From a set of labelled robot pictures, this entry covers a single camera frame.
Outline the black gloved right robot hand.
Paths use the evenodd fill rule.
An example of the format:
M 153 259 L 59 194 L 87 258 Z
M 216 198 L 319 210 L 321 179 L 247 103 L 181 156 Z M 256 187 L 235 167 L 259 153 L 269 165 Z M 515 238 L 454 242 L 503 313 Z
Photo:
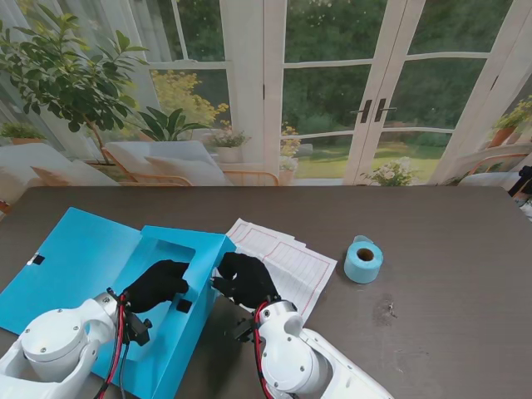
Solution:
M 246 254 L 225 253 L 212 286 L 237 305 L 257 309 L 281 297 L 265 265 Z

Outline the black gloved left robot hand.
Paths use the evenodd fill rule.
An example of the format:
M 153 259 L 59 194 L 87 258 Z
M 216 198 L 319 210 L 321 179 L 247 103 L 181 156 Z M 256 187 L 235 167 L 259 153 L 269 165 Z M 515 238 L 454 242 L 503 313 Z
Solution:
M 160 303 L 172 302 L 176 294 L 185 294 L 189 290 L 184 280 L 188 267 L 188 263 L 171 259 L 158 261 L 125 288 L 121 296 L 133 313 L 145 313 Z

